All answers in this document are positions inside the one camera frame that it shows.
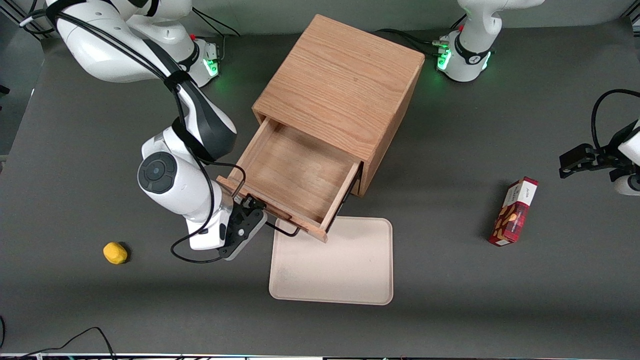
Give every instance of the cable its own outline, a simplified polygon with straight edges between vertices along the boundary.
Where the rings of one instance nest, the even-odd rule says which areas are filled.
[[[227,29],[229,29],[229,30],[233,31],[234,33],[236,33],[236,35],[237,35],[237,36],[240,36],[240,33],[239,33],[239,32],[237,32],[237,31],[236,31],[236,29],[234,29],[234,28],[232,28],[231,26],[229,26],[229,25],[225,24],[224,22],[222,22],[222,21],[218,21],[218,20],[214,19],[213,17],[211,17],[211,16],[207,15],[206,13],[201,12],[200,10],[196,9],[195,7],[192,7],[191,9],[193,9],[193,12],[195,12],[195,13],[199,13],[200,15],[204,15],[204,16],[208,17],[209,19],[211,19],[211,20],[213,20],[213,21],[217,22],[218,24],[220,24],[220,25],[224,26],[225,28],[227,28]]]
[[[87,22],[85,22],[83,20],[80,20],[78,18],[70,16],[70,15],[68,15],[66,13],[58,14],[58,17],[63,19],[63,20],[69,21],[72,24],[75,24],[76,26],[79,26],[83,30],[85,30],[85,31],[89,32],[90,34],[92,34],[93,36],[96,36],[97,38],[107,42],[109,45],[112,45],[115,49],[118,49],[123,54],[127,55],[128,57],[130,57],[132,60],[134,60],[135,62],[139,63],[142,67],[145,67],[147,70],[149,70],[151,73],[153,73],[154,75],[156,75],[158,78],[162,79],[163,81],[166,79],[166,76],[153,63],[151,63],[148,59],[146,59],[140,53],[138,53],[137,51],[135,51],[134,49],[132,49],[127,44],[123,43],[122,41],[120,41],[119,39],[114,37],[113,35],[107,33],[106,31],[104,31],[104,30],[102,30],[100,28],[95,27],[92,24],[89,24],[89,23],[87,23]],[[98,33],[100,33],[101,35],[104,35],[105,37],[109,38],[113,42],[108,41],[104,37],[98,36]],[[184,110],[182,109],[182,104],[180,102],[180,97],[178,96],[178,92],[175,91],[175,90],[172,90],[172,94],[173,94],[173,96],[175,98],[176,105],[178,106],[178,113],[179,113],[179,117],[180,117],[180,122],[182,123],[183,126],[185,126]],[[188,234],[187,236],[184,236],[181,239],[177,240],[175,243],[173,243],[173,245],[171,246],[170,250],[171,250],[171,253],[176,258],[179,258],[179,259],[181,259],[183,261],[187,261],[188,263],[196,263],[196,264],[212,263],[214,261],[221,260],[221,257],[214,258],[214,259],[208,259],[208,260],[193,260],[193,259],[188,259],[188,258],[185,258],[183,256],[180,256],[175,252],[175,247],[177,245],[179,245],[180,243],[184,242],[185,240],[191,238],[192,236],[198,234],[200,231],[205,229],[205,227],[208,225],[209,221],[211,220],[211,217],[213,216],[213,212],[214,212],[213,211],[213,200],[214,200],[214,196],[213,195],[214,195],[214,192],[213,192],[213,187],[212,187],[212,184],[211,184],[211,180],[209,179],[209,175],[207,174],[207,171],[204,169],[204,166],[202,165],[202,162],[200,161],[200,159],[197,156],[195,156],[193,151],[189,147],[187,147],[187,150],[189,151],[190,155],[196,161],[196,164],[200,168],[200,171],[202,172],[203,176],[206,178],[207,185],[209,187],[209,194],[211,195],[212,204],[211,204],[211,206],[209,208],[209,214],[207,216],[207,220],[202,224],[202,226],[200,226],[200,228],[198,228],[193,233]],[[235,197],[238,194],[238,192],[240,191],[240,189],[242,188],[242,186],[244,185],[244,182],[246,181],[246,172],[244,171],[244,169],[242,169],[240,166],[237,166],[235,164],[230,164],[230,163],[212,162],[212,164],[213,165],[235,167],[235,168],[238,168],[242,172],[242,174],[243,174],[242,181],[240,182],[240,184],[238,185],[236,190],[233,192],[233,197]]]
[[[225,34],[223,34],[220,30],[218,30],[215,26],[213,26],[209,21],[207,21],[207,19],[202,17],[202,15],[200,13],[198,13],[198,12],[194,12],[194,13],[196,15],[198,15],[204,22],[207,23],[207,25],[209,25],[213,30],[215,30],[222,37],[222,55],[219,56],[219,60],[223,60],[225,58],[225,54],[227,53],[227,50],[226,50],[226,47],[227,47],[227,36]]]
[[[215,26],[213,26],[207,19],[204,18],[204,16],[202,16],[202,14],[195,12],[196,15],[198,15],[204,22],[207,23],[207,25],[209,25],[213,30],[215,30],[218,34],[220,34],[221,37],[225,37],[225,34],[223,34],[220,30],[218,30],[218,28],[216,28]]]
[[[0,325],[2,325],[2,340],[0,340],[0,348],[4,345],[4,337],[6,336],[6,324],[4,318],[0,315]]]
[[[423,40],[421,38],[417,38],[409,33],[405,33],[404,31],[400,31],[400,30],[396,30],[396,29],[380,29],[380,30],[376,30],[374,31],[376,32],[381,32],[381,33],[393,33],[393,34],[397,34],[400,37],[402,37],[403,39],[405,39],[409,45],[411,45],[412,48],[414,48],[416,51],[423,53],[425,55],[431,55],[430,53],[427,53],[424,51],[424,49],[421,49],[416,43],[418,44],[422,44],[422,45],[431,45],[433,46],[433,44],[430,41],[427,40]]]
[[[73,338],[70,338],[64,345],[62,345],[61,347],[50,347],[50,348],[43,348],[41,350],[37,350],[34,352],[30,352],[28,354],[25,354],[23,356],[20,356],[18,358],[16,358],[16,360],[25,360],[27,359],[29,356],[35,355],[35,354],[40,354],[42,352],[48,352],[48,351],[52,351],[52,350],[61,350],[63,348],[65,348],[67,345],[69,345],[69,343],[71,343],[71,341],[74,341],[75,339],[79,338],[80,336],[82,336],[84,333],[96,329],[100,332],[100,335],[102,335],[102,338],[104,339],[104,342],[107,344],[107,349],[109,349],[109,355],[111,355],[111,360],[116,360],[116,354],[115,352],[113,352],[113,348],[111,347],[111,343],[109,342],[109,340],[107,339],[107,336],[104,334],[104,332],[102,331],[102,329],[100,329],[97,326],[93,326],[90,327],[89,329],[79,333],[78,335],[74,336]]]
[[[178,105],[178,114],[180,117],[180,122],[182,123],[182,125],[184,126],[184,110],[182,109],[182,104],[180,103],[180,97],[178,96],[177,92],[173,92],[173,96],[175,97],[175,101]],[[211,185],[211,180],[209,179],[209,175],[207,174],[207,171],[204,169],[204,166],[202,165],[202,162],[200,161],[200,159],[198,159],[197,156],[195,156],[195,154],[193,154],[193,151],[187,147],[187,150],[189,151],[189,153],[191,154],[191,156],[195,159],[196,164],[198,164],[198,167],[200,168],[200,171],[202,172],[202,174],[204,175],[206,181],[207,181],[207,186],[209,187],[209,194],[211,196],[211,205],[209,206],[209,214],[207,215],[207,220],[205,220],[204,223],[202,223],[202,226],[200,226],[196,231],[192,232],[191,234],[187,234],[186,236],[183,236],[182,238],[180,238],[178,241],[176,241],[175,243],[173,243],[173,245],[171,245],[171,254],[173,256],[175,256],[176,258],[186,261],[188,263],[192,263],[192,264],[208,264],[208,263],[213,263],[215,261],[218,260],[222,260],[222,257],[218,256],[217,258],[213,258],[213,259],[208,259],[208,260],[194,260],[194,259],[189,259],[189,258],[185,258],[184,256],[180,256],[175,252],[175,247],[178,246],[180,243],[184,242],[185,240],[190,239],[191,237],[193,237],[194,235],[198,234],[200,231],[203,231],[205,229],[205,227],[207,227],[207,225],[209,224],[209,221],[211,220],[211,217],[213,216],[213,186]]]
[[[432,45],[432,43],[430,41],[427,40],[423,40],[421,38],[415,37],[409,33],[406,33],[404,31],[400,31],[400,30],[396,30],[396,29],[380,29],[380,30],[376,30],[376,32],[381,32],[381,33],[393,33],[393,34],[398,34],[403,38],[409,38],[419,44],[424,44],[424,45]]]
[[[35,23],[32,23],[32,22],[35,19],[39,18],[39,17],[45,16],[46,15],[45,10],[40,9],[40,10],[31,11],[31,12],[29,12],[28,15],[29,16],[27,16],[22,21],[20,21],[18,26],[21,27],[22,29],[24,29],[24,31],[28,32],[29,34],[32,34],[32,35],[44,35],[44,34],[48,34],[48,33],[52,33],[54,31],[56,31],[54,28],[47,29],[47,30],[41,30],[41,31],[33,31],[33,30],[29,30],[26,27],[28,24],[31,24],[32,26],[35,27]]]
[[[11,9],[13,9],[18,16],[25,18],[27,17],[27,14],[25,14],[22,9],[19,8],[19,6],[17,6],[17,4],[13,4],[13,2],[9,2],[7,0],[4,0],[4,3],[7,4]],[[7,10],[5,8],[2,9],[5,13],[9,14],[9,12],[7,12]],[[15,22],[20,23],[19,20],[17,20],[13,15],[10,15],[11,18],[13,18],[15,20]],[[32,23],[31,26],[33,26],[34,30],[29,30],[25,27],[22,27],[26,32],[28,32],[31,35],[34,35],[35,38],[37,38],[38,40],[40,40],[40,38],[36,37],[35,35],[43,35],[45,38],[48,38],[48,36],[46,34],[51,33],[54,31],[53,28],[51,29],[47,29],[47,30],[43,30],[38,24]]]
[[[119,50],[120,52],[122,52],[123,54],[127,55],[128,57],[130,57],[132,60],[134,60],[135,62],[137,62],[138,64],[140,64],[142,67],[146,68],[147,70],[149,70],[153,75],[157,76],[158,78],[160,78],[161,80],[165,80],[166,76],[162,73],[162,71],[160,71],[159,68],[157,68],[153,63],[151,63],[150,61],[148,61],[144,56],[142,56],[139,52],[135,51],[134,49],[132,49],[130,46],[128,46],[127,44],[123,43],[120,39],[118,39],[117,37],[114,37],[113,35],[109,34],[108,32],[92,25],[89,24],[88,22],[85,22],[83,20],[80,20],[76,17],[73,17],[71,15],[68,15],[66,13],[60,13],[58,14],[58,17],[71,22],[72,24],[80,27],[81,29],[89,32],[90,34],[92,34],[93,36],[105,41],[107,44],[113,46],[114,48],[116,48],[117,50]],[[108,37],[110,40],[114,41],[114,43],[118,44],[119,46],[123,47],[124,49],[130,51],[131,53],[127,53],[125,51],[123,51],[121,48],[118,48],[117,46],[114,45],[114,43],[107,41],[105,38],[99,37],[96,32]]]
[[[458,19],[458,21],[454,22],[453,25],[451,25],[450,29],[455,29],[456,26],[458,26],[462,22],[462,20],[465,19],[465,17],[467,17],[467,13],[462,15],[462,17],[460,17],[460,19]]]
[[[602,94],[596,103],[593,105],[593,111],[591,112],[591,137],[593,139],[593,145],[599,154],[601,154],[600,142],[598,141],[598,135],[596,133],[596,115],[598,114],[598,108],[600,107],[600,103],[611,94],[627,94],[633,95],[635,97],[640,97],[640,92],[627,90],[627,89],[613,89],[609,90],[606,93]]]

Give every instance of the gray tabletop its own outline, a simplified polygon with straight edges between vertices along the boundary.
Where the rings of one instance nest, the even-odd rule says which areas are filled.
[[[224,160],[257,130],[251,105],[296,39],[228,40],[221,77],[205,88],[239,129]],[[617,195],[604,171],[557,173],[560,154],[590,142],[597,97],[639,88],[627,20],[507,29],[473,83],[426,62],[370,190],[340,212],[394,226],[395,297],[384,307],[272,299],[266,227],[231,262],[173,258],[184,221],[136,183],[140,145],[176,116],[171,95],[160,81],[99,81],[64,45],[44,47],[0,175],[4,351],[61,345],[98,325],[117,352],[640,356],[639,199]],[[606,100],[601,142],[639,109],[635,98]],[[520,241],[494,247],[486,238],[506,186],[523,176],[540,186]],[[109,241],[128,242],[132,261],[107,263]],[[68,349],[105,351],[96,336]]]

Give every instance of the drawer handle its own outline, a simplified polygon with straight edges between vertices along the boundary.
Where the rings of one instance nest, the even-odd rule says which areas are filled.
[[[268,221],[265,224],[267,224],[270,228],[274,229],[275,231],[278,231],[279,233],[285,234],[290,238],[296,236],[300,232],[300,228],[299,227],[296,227],[296,230],[293,233],[288,233],[288,232],[282,230],[281,228],[277,227],[276,225],[274,225],[274,224],[272,224],[272,223],[270,223]]]

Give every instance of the beige tray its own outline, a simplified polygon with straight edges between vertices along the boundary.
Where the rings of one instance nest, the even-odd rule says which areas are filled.
[[[275,231],[269,292],[278,300],[387,305],[394,296],[392,239],[383,218],[337,217],[326,243]]]

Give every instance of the wooden box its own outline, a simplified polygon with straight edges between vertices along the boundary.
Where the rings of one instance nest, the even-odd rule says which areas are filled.
[[[253,105],[261,125],[237,162],[247,173],[240,194],[326,241],[351,186],[367,191],[423,63],[417,51],[316,15]],[[241,179],[234,169],[217,180],[233,190]]]

